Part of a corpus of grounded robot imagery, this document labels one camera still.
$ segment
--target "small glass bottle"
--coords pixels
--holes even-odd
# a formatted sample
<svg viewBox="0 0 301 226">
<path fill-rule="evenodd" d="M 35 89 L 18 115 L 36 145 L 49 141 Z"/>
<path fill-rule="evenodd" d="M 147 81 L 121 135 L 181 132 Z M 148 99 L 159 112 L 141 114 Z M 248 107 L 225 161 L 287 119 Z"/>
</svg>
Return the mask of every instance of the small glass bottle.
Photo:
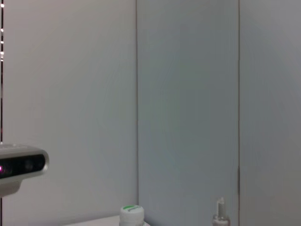
<svg viewBox="0 0 301 226">
<path fill-rule="evenodd" d="M 119 226 L 143 226 L 144 209 L 141 206 L 124 206 L 120 210 Z"/>
<path fill-rule="evenodd" d="M 230 219 L 226 215 L 226 204 L 224 198 L 217 200 L 217 212 L 213 216 L 213 226 L 230 226 Z"/>
</svg>

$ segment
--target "white wall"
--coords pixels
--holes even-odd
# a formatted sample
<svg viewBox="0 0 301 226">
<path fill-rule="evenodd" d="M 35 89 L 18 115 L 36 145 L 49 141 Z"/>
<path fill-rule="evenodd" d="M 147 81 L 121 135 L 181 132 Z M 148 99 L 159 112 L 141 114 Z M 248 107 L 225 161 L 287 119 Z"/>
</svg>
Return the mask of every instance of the white wall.
<svg viewBox="0 0 301 226">
<path fill-rule="evenodd" d="M 300 225 L 300 9 L 241 0 L 242 226 Z"/>
<path fill-rule="evenodd" d="M 137 202 L 135 0 L 5 6 L 4 141 L 48 173 L 4 198 L 4 225 L 58 225 Z"/>
<path fill-rule="evenodd" d="M 138 1 L 139 202 L 156 226 L 238 225 L 238 1 Z"/>
</svg>

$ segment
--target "bottle nozzle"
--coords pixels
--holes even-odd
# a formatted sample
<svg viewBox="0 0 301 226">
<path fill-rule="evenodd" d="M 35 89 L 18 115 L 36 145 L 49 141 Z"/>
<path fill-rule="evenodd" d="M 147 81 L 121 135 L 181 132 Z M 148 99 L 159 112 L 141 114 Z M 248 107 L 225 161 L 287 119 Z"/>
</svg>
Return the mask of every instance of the bottle nozzle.
<svg viewBox="0 0 301 226">
<path fill-rule="evenodd" d="M 225 199 L 222 197 L 217 200 L 217 217 L 218 218 L 225 218 L 226 217 L 226 205 Z"/>
</svg>

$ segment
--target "vertical metal strip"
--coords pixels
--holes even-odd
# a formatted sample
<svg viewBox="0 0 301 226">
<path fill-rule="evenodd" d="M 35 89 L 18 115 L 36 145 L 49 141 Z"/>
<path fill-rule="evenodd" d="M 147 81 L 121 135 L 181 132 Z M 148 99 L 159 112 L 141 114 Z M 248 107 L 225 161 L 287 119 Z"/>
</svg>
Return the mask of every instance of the vertical metal strip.
<svg viewBox="0 0 301 226">
<path fill-rule="evenodd" d="M 136 130 L 137 130 L 137 201 L 139 204 L 139 134 L 138 134 L 138 113 L 139 113 L 139 109 L 138 109 L 138 0 L 136 0 L 136 119 L 137 119 L 137 123 L 136 123 Z"/>
<path fill-rule="evenodd" d="M 238 226 L 240 226 L 240 0 L 238 0 Z"/>
<path fill-rule="evenodd" d="M 0 106 L 0 142 L 3 142 L 3 60 L 4 60 L 4 0 L 1 0 L 1 106 Z M 3 202 L 0 199 L 0 226 L 3 225 Z"/>
</svg>

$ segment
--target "white bottle cap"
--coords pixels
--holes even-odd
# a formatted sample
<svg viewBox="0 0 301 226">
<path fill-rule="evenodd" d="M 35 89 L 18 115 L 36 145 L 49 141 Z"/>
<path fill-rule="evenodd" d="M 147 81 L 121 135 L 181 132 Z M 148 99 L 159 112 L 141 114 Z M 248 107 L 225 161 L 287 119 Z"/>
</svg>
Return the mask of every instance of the white bottle cap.
<svg viewBox="0 0 301 226">
<path fill-rule="evenodd" d="M 143 225 L 144 209 L 137 205 L 122 207 L 120 210 L 120 225 L 122 223 Z"/>
</svg>

